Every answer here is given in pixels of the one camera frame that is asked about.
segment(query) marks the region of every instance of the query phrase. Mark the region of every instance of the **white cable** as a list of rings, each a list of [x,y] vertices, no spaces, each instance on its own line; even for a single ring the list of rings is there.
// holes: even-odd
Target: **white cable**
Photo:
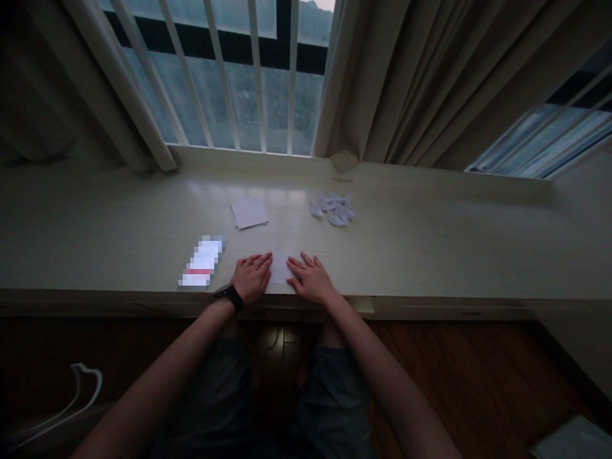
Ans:
[[[84,407],[82,407],[76,413],[71,414],[67,418],[62,419],[60,422],[58,422],[58,423],[56,423],[56,424],[54,424],[54,425],[52,425],[50,427],[47,427],[46,429],[38,432],[36,435],[33,435],[30,438],[22,441],[21,443],[13,446],[12,448],[9,449],[9,452],[12,452],[12,451],[15,451],[15,450],[17,450],[19,448],[24,447],[25,445],[27,445],[31,441],[33,441],[33,440],[37,439],[38,437],[41,437],[42,435],[45,435],[47,432],[50,432],[51,430],[55,429],[57,426],[62,425],[63,423],[69,421],[70,419],[74,418],[75,416],[78,416],[79,414],[81,414],[86,409],[88,409],[91,405],[94,404],[94,402],[98,398],[98,394],[100,393],[100,389],[102,388],[102,381],[103,381],[102,372],[100,370],[96,370],[95,368],[94,369],[87,368],[83,363],[73,363],[72,365],[70,365],[70,369],[75,373],[75,377],[76,377],[76,381],[77,381],[76,382],[76,394],[75,394],[74,398],[72,399],[72,401],[70,402],[70,404],[66,408],[64,408],[59,414],[56,414],[52,418],[49,418],[46,421],[44,421],[44,422],[42,422],[42,423],[40,423],[38,425],[35,425],[33,427],[29,427],[29,428],[27,428],[27,429],[25,429],[25,430],[23,430],[23,431],[21,431],[19,433],[16,433],[11,438],[17,437],[17,436],[22,435],[22,434],[24,434],[26,432],[29,432],[30,430],[34,430],[34,429],[39,428],[39,427],[41,427],[43,425],[46,425],[46,424],[50,423],[51,421],[59,418],[66,411],[68,411],[68,409],[70,409],[70,407],[78,399],[78,396],[79,396],[79,394],[81,392],[81,378],[79,376],[79,373],[78,373],[77,369],[82,371],[83,373],[90,373],[90,374],[94,374],[96,376],[96,380],[97,380],[97,382],[96,382],[96,390],[94,391],[94,394],[91,396],[91,399],[89,400],[89,403],[87,405],[85,405]]]

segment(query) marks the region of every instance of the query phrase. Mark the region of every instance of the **wooden floor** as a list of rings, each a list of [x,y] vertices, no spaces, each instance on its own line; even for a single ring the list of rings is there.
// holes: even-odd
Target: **wooden floor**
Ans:
[[[62,409],[74,394],[68,365],[104,374],[98,402],[117,400],[187,326],[151,319],[0,321],[5,421]],[[592,419],[520,323],[373,322],[468,458],[529,458],[529,446],[575,414]],[[321,325],[244,322],[261,372],[257,415],[269,432],[289,421],[297,370]],[[84,391],[90,394],[93,383]],[[381,458],[401,457],[380,410],[370,410]]]

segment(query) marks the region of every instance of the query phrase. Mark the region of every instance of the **smartwatch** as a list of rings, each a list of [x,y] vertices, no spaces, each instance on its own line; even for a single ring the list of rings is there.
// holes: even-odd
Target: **smartwatch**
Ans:
[[[244,306],[242,298],[236,291],[236,287],[234,287],[233,284],[227,284],[221,287],[219,290],[213,293],[212,296],[214,298],[224,298],[225,296],[227,296],[229,300],[234,304],[234,309],[236,310],[234,315],[238,314]]]

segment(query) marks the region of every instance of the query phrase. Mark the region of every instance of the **gray shorts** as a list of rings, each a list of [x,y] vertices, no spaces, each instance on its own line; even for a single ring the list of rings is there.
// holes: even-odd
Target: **gray shorts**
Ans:
[[[370,392],[347,349],[317,347],[293,425],[257,434],[251,356],[216,341],[152,447],[153,458],[373,458]]]

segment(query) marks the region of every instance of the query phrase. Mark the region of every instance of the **white desk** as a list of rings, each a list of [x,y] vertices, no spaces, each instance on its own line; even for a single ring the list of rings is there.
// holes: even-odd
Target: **white desk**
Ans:
[[[0,288],[176,292],[200,237],[225,235],[210,291],[238,258],[305,251],[345,295],[612,296],[597,248],[547,206],[547,182],[382,164],[338,178],[327,159],[173,149],[182,169],[148,179],[76,159],[0,170],[11,197],[0,203]],[[312,217],[320,191],[351,193],[356,218],[336,228]],[[230,203],[244,196],[264,199],[267,226],[234,226]]]

